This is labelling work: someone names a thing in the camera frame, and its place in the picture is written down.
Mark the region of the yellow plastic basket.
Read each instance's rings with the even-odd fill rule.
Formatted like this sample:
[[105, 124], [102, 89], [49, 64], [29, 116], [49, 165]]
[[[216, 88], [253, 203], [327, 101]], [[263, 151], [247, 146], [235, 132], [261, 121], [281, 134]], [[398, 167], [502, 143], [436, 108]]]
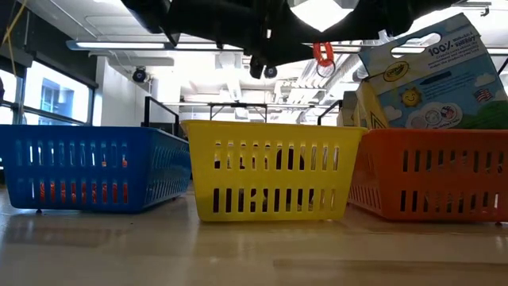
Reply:
[[187, 120], [203, 222], [339, 220], [362, 127]]

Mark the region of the black metal frame post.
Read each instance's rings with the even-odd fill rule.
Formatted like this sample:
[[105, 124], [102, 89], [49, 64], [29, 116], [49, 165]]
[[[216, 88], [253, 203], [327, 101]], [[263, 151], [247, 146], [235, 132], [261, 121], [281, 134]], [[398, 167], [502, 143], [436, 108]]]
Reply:
[[143, 127], [150, 127], [150, 115], [151, 115], [151, 104], [154, 103], [158, 107], [162, 108], [163, 110], [167, 111], [169, 114], [173, 115], [175, 118], [175, 122], [171, 125], [171, 131], [170, 134], [179, 137], [179, 114], [177, 112], [174, 112], [170, 108], [166, 107], [163, 103], [159, 102], [158, 100], [154, 99], [152, 96], [146, 96], [144, 98], [144, 121], [141, 123]]
[[343, 100], [342, 99], [339, 99], [337, 100], [336, 102], [334, 102], [332, 105], [330, 105], [328, 108], [325, 109], [325, 111], [320, 114], [318, 117], [317, 117], [317, 124], [319, 126], [322, 125], [322, 119], [327, 115], [329, 114], [332, 110], [334, 110], [335, 108], [338, 108], [340, 109], [341, 107], [343, 106]]

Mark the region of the orange coil keychain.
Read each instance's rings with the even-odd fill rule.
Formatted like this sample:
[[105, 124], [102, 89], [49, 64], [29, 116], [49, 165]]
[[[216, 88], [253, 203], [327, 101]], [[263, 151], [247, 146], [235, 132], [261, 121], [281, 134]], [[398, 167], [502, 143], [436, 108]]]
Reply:
[[317, 74], [322, 78], [329, 78], [336, 70], [333, 46], [330, 42], [314, 43], [313, 54], [317, 63]]
[[39, 182], [33, 186], [33, 192], [42, 203], [60, 204], [127, 204], [129, 202], [129, 185], [113, 182], [98, 183], [65, 181]]

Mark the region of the orange plastic basket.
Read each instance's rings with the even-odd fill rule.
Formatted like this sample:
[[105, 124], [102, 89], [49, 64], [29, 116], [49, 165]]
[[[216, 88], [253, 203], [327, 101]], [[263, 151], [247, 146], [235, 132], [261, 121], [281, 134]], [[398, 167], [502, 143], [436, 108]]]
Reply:
[[508, 130], [371, 130], [348, 201], [391, 221], [508, 222]]

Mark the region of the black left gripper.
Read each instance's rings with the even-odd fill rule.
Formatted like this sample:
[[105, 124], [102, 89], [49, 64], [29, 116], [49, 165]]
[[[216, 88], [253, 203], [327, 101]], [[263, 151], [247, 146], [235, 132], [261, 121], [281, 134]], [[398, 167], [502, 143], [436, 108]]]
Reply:
[[292, 44], [270, 39], [275, 16], [286, 0], [121, 0], [142, 27], [165, 34], [173, 46], [182, 34], [244, 49], [250, 56], [249, 72], [260, 79], [264, 54], [284, 54]]

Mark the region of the long ceiling light bar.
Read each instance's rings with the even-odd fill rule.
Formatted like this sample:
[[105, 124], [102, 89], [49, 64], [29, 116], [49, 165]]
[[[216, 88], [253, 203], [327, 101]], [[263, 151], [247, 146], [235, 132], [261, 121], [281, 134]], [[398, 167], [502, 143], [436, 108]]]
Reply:
[[[190, 42], [181, 43], [176, 47], [170, 42], [139, 42], [139, 41], [67, 41], [67, 47], [73, 51], [98, 51], [98, 50], [120, 50], [120, 51], [182, 51], [182, 52], [217, 52], [215, 43]], [[367, 44], [331, 44], [335, 53], [358, 53], [362, 49], [372, 48]], [[232, 45], [224, 45], [223, 50], [227, 52], [242, 52], [242, 48]], [[402, 45], [392, 49], [396, 55], [414, 54], [423, 52], [423, 46]], [[508, 56], [508, 48], [487, 47], [492, 56]]]

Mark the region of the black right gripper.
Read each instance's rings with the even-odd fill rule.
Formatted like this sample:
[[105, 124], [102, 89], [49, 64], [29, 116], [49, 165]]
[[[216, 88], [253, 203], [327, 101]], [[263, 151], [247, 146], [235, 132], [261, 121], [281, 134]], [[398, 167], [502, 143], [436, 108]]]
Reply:
[[261, 49], [262, 63], [276, 67], [309, 60], [314, 57], [311, 44], [354, 41], [357, 30], [365, 34], [386, 30], [397, 36], [408, 31], [416, 19], [454, 4], [456, 0], [359, 0], [345, 23], [336, 23], [323, 32], [305, 23], [275, 27]]

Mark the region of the black table frame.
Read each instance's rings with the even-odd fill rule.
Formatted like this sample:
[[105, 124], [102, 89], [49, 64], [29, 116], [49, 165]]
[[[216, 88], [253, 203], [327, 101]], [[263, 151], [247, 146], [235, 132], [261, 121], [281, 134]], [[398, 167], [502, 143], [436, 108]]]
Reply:
[[[210, 120], [212, 121], [214, 117], [219, 114], [225, 107], [228, 108], [253, 108], [258, 114], [261, 115], [264, 122], [267, 123], [268, 119], [268, 106], [266, 103], [246, 103], [246, 102], [209, 102], [207, 106], [210, 108]], [[214, 107], [219, 106], [220, 109], [217, 112], [213, 112]], [[264, 108], [264, 113], [262, 114], [258, 109]]]

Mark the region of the green yellow crayon box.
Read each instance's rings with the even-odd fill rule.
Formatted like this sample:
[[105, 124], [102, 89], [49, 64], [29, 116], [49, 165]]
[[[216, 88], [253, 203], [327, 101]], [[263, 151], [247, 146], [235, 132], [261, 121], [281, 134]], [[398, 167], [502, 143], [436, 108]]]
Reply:
[[390, 127], [378, 95], [368, 80], [363, 80], [360, 83], [356, 96], [369, 129], [387, 129]]

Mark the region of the pale cardboard box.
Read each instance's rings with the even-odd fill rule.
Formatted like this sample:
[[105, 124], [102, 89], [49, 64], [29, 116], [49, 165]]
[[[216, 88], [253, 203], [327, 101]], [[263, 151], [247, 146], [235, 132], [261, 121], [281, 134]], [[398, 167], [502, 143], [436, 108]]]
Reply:
[[339, 104], [339, 113], [337, 115], [338, 127], [353, 127], [356, 123], [357, 96], [355, 91], [345, 91], [343, 99]]

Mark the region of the large blue Crayola box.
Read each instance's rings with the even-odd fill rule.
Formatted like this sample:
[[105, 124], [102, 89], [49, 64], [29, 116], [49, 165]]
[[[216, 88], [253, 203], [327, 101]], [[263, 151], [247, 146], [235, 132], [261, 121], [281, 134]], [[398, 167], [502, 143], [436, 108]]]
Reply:
[[[392, 53], [402, 45], [424, 51]], [[508, 129], [508, 94], [464, 14], [364, 50], [359, 58], [389, 128]]]

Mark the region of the blue plastic basket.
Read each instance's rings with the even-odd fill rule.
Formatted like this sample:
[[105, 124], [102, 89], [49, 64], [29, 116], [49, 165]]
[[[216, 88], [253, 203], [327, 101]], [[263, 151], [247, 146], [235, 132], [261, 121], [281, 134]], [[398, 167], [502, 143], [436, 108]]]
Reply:
[[[0, 125], [0, 159], [19, 209], [139, 213], [184, 195], [191, 178], [188, 142], [146, 127]], [[42, 180], [127, 183], [129, 202], [42, 203]]]

